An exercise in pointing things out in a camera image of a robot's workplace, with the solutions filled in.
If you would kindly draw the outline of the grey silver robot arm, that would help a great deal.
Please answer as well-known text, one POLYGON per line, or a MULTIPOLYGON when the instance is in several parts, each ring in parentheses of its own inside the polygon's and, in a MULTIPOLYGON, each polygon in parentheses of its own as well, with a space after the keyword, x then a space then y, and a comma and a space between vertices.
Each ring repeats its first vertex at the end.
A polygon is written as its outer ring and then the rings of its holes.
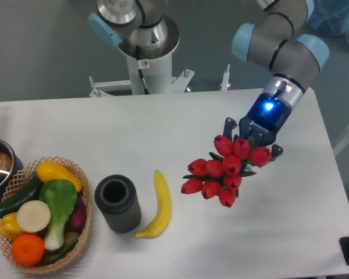
MULTIPOLYGON (((283 152, 276 136, 329 57, 327 45, 313 35, 297 35, 314 10, 312 1, 259 1, 266 13, 260 25, 245 23, 232 40, 232 53, 267 68, 271 80, 239 121, 226 119, 223 135, 234 128, 255 147, 283 152)), ((165 16, 162 1, 98 1, 88 23, 104 43, 127 60, 134 95, 183 92, 193 77, 172 75, 172 54, 179 44, 176 23, 165 16)))

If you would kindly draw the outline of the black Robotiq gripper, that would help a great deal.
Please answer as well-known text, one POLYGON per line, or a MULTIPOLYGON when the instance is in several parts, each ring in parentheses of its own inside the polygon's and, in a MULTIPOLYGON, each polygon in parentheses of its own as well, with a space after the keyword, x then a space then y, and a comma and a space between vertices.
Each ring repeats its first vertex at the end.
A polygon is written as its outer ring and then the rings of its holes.
MULTIPOLYGON (((268 146, 276 141, 276 136, 291 114, 291 108, 279 99, 273 99, 272 95, 262 93, 251 106, 246 116, 239 121, 240 138, 245 140, 251 137, 254 146, 268 146)), ((237 122, 231 117, 225 118, 223 136, 232 135, 237 127, 237 122)), ((283 154, 283 148, 273 144, 271 148, 272 158, 278 158, 283 154)))

